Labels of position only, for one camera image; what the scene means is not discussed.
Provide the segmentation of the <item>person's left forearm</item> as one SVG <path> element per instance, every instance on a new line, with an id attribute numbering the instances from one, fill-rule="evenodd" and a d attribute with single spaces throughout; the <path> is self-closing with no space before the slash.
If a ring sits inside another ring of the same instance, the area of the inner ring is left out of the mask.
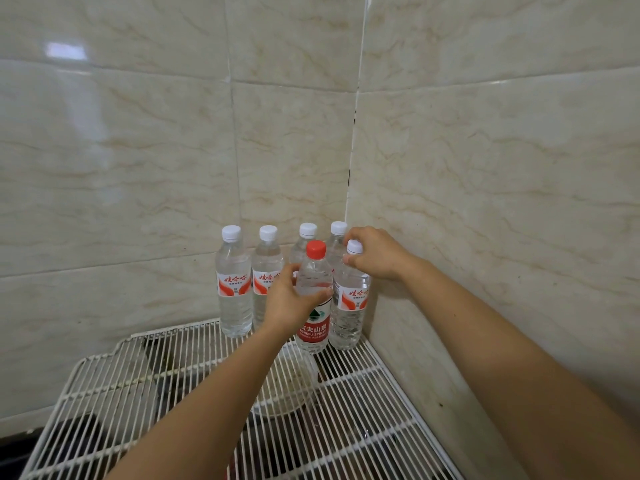
<path id="1" fill-rule="evenodd" d="M 105 480 L 223 480 L 252 405 L 306 318 L 270 317 L 140 439 Z"/>

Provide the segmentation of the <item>person's right forearm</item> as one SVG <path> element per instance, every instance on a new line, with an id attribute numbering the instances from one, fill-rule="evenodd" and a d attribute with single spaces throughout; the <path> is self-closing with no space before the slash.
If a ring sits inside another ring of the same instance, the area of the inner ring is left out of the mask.
<path id="1" fill-rule="evenodd" d="M 640 435 L 577 376 L 428 261 L 397 272 L 530 480 L 640 480 Z"/>

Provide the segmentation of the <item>pale round bowl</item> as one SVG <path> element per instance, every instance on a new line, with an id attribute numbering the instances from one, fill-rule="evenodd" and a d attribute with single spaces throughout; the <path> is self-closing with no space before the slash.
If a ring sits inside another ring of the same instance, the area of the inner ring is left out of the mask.
<path id="1" fill-rule="evenodd" d="M 261 417 L 293 413 L 311 402 L 319 384 L 313 355 L 287 342 L 269 368 L 252 412 Z"/>

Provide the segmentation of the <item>person's right hand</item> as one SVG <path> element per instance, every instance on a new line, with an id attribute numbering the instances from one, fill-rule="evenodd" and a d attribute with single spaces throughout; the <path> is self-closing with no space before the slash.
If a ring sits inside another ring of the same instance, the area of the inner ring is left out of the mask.
<path id="1" fill-rule="evenodd" d="M 364 271 L 374 278 L 406 280 L 420 259 L 409 253 L 386 230 L 372 226 L 352 227 L 345 242 L 358 241 L 364 255 Z"/>

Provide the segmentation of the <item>person's left hand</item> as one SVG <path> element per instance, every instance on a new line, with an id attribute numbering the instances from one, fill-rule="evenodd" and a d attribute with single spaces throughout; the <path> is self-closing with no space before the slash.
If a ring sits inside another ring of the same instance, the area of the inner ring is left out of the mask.
<path id="1" fill-rule="evenodd" d="M 293 276 L 299 269 L 300 263 L 285 265 L 267 294 L 263 327 L 284 341 L 297 333 L 311 313 L 303 312 L 300 307 Z"/>

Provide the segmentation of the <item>clear water bottle red cap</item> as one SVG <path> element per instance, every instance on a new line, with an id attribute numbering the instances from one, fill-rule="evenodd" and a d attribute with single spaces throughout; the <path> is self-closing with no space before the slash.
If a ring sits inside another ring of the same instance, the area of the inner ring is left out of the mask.
<path id="1" fill-rule="evenodd" d="M 322 290 L 329 295 L 308 315 L 304 325 L 296 332 L 300 349 L 316 355 L 328 344 L 333 299 L 333 272 L 326 260 L 326 244 L 310 241 L 297 276 L 296 290 L 300 295 L 314 295 Z"/>

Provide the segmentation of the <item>clear water bottle white cap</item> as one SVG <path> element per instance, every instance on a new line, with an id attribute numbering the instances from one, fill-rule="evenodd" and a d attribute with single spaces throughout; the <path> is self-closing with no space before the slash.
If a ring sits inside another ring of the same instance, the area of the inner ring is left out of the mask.
<path id="1" fill-rule="evenodd" d="M 278 243 L 278 229 L 265 225 L 259 230 L 260 242 L 252 254 L 253 329 L 264 323 L 266 300 L 274 279 L 284 266 L 284 256 Z"/>
<path id="2" fill-rule="evenodd" d="M 333 267 L 330 345 L 341 351 L 356 347 L 362 335 L 372 278 L 341 259 Z"/>
<path id="3" fill-rule="evenodd" d="M 344 254 L 347 252 L 344 245 L 344 237 L 348 229 L 348 224 L 343 221 L 334 221 L 331 224 L 330 237 L 326 241 L 325 259 L 332 272 L 341 263 Z"/>
<path id="4" fill-rule="evenodd" d="M 220 300 L 220 329 L 228 338 L 245 336 L 252 329 L 252 263 L 243 243 L 241 227 L 221 230 L 216 254 L 216 285 Z"/>
<path id="5" fill-rule="evenodd" d="M 307 245 L 316 240 L 317 225 L 314 223 L 302 223 L 299 227 L 299 238 L 290 250 L 289 263 L 302 263 L 307 256 Z"/>

